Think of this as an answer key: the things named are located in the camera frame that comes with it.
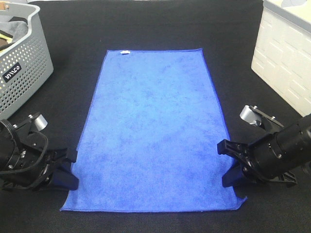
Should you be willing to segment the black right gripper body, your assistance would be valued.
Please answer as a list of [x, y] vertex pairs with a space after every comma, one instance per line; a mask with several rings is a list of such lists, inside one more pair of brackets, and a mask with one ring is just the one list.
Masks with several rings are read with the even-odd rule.
[[244, 171], [262, 182], [297, 184], [290, 170], [298, 166], [298, 125], [285, 128], [271, 121], [262, 121], [260, 127], [266, 135], [247, 147], [249, 164], [254, 171], [248, 168]]

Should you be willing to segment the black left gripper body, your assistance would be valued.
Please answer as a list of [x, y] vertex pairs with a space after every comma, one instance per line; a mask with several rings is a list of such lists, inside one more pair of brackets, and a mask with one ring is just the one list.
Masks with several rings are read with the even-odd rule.
[[38, 131], [33, 116], [19, 124], [1, 121], [1, 189], [49, 190], [50, 176], [67, 162], [54, 159], [49, 139]]

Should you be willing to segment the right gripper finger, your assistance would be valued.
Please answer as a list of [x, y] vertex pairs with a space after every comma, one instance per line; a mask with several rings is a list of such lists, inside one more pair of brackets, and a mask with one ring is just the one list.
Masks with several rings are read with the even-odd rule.
[[236, 187], [252, 183], [252, 180], [246, 176], [244, 166], [241, 164], [234, 164], [223, 176], [223, 187]]
[[247, 144], [224, 139], [217, 144], [217, 152], [232, 158], [241, 158], [247, 154]]

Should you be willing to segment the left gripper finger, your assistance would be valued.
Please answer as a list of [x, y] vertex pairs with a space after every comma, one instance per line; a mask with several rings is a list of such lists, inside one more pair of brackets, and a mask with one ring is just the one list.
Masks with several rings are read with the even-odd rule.
[[70, 169], [64, 166], [58, 167], [50, 176], [47, 188], [56, 190], [77, 190], [79, 179], [74, 176]]
[[54, 159], [56, 161], [75, 163], [77, 159], [77, 151], [70, 148], [57, 149]]

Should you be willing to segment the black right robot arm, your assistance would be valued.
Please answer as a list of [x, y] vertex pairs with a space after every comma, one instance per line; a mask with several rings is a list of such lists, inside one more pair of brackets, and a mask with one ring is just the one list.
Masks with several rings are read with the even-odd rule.
[[224, 139], [217, 145], [219, 154], [235, 162], [222, 176], [223, 187], [247, 183], [297, 183], [291, 170], [311, 161], [311, 117], [284, 127], [274, 119], [262, 117], [260, 127], [266, 134], [245, 144]]

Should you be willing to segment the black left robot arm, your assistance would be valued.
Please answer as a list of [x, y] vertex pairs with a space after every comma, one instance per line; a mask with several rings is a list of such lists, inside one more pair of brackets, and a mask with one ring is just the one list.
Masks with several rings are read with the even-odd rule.
[[42, 130], [48, 125], [41, 114], [19, 124], [0, 122], [0, 179], [3, 190], [76, 190], [72, 173], [77, 151], [50, 141]]

